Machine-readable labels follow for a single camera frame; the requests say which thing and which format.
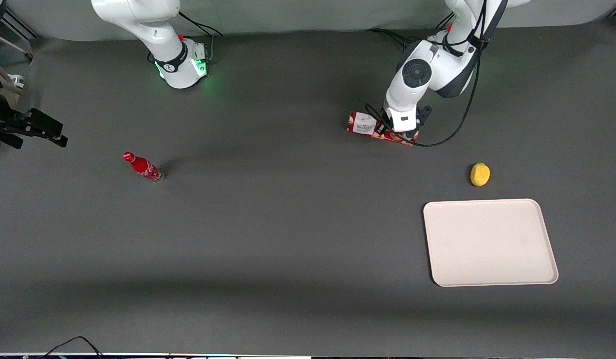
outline red box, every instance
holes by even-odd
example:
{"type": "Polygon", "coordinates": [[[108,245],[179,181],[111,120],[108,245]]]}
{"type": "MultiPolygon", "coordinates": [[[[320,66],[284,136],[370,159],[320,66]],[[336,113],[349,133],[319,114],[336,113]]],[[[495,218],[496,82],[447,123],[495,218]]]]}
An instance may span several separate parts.
{"type": "MultiPolygon", "coordinates": [[[[375,120],[374,117],[370,116],[369,114],[353,111],[350,112],[350,118],[348,118],[347,131],[354,132],[363,136],[374,137],[375,139],[413,146],[408,141],[403,141],[402,139],[400,139],[399,136],[395,135],[394,132],[392,132],[390,129],[386,129],[385,131],[383,131],[383,134],[380,134],[379,132],[377,132],[377,129],[380,126],[381,123],[379,123],[379,121],[375,120]]],[[[415,140],[417,140],[418,136],[419,132],[417,131],[410,141],[414,142],[415,140]]]]}

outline white label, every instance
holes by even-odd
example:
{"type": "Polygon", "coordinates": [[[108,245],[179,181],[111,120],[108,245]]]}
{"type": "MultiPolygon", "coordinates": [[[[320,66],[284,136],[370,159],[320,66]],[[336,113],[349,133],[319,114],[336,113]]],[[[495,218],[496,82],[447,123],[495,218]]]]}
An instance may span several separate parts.
{"type": "Polygon", "coordinates": [[[357,132],[358,134],[363,135],[372,135],[374,133],[374,128],[377,125],[377,120],[375,120],[369,114],[364,114],[362,112],[356,112],[356,116],[354,116],[354,125],[352,127],[352,132],[357,132]]]}

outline green led light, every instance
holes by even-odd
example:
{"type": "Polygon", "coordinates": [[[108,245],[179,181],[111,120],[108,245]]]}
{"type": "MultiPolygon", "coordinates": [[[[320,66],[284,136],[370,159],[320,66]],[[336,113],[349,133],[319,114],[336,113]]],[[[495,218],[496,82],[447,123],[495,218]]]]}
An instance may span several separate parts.
{"type": "Polygon", "coordinates": [[[164,73],[162,73],[162,69],[157,64],[157,61],[155,62],[155,67],[157,67],[157,70],[159,71],[159,76],[164,79],[164,73]]]}
{"type": "Polygon", "coordinates": [[[190,62],[193,64],[195,71],[199,75],[199,77],[204,77],[206,75],[206,63],[202,60],[190,59],[190,62]]]}

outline bottle cap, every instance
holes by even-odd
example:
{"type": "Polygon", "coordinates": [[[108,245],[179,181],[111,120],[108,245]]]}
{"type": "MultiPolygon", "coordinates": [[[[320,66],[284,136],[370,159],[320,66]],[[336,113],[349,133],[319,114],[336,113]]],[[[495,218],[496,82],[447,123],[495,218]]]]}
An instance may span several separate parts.
{"type": "Polygon", "coordinates": [[[133,153],[131,152],[124,152],[124,154],[122,155],[122,158],[126,161],[126,162],[133,162],[135,160],[135,155],[133,155],[133,153]]]}

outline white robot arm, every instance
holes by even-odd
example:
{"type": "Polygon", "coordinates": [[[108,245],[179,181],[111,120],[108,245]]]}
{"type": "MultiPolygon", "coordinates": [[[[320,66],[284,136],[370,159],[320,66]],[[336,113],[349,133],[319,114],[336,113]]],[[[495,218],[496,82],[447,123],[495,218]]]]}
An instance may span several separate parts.
{"type": "Polygon", "coordinates": [[[386,92],[383,112],[395,132],[414,135],[420,128],[417,103],[427,89],[443,98],[460,95],[505,9],[527,2],[530,0],[445,0],[456,14],[451,29],[438,32],[428,41],[412,43],[386,92]]]}
{"type": "Polygon", "coordinates": [[[180,12],[180,0],[91,0],[98,16],[134,34],[155,57],[160,75],[177,89],[206,75],[203,44],[180,39],[166,21],[180,12]]]}

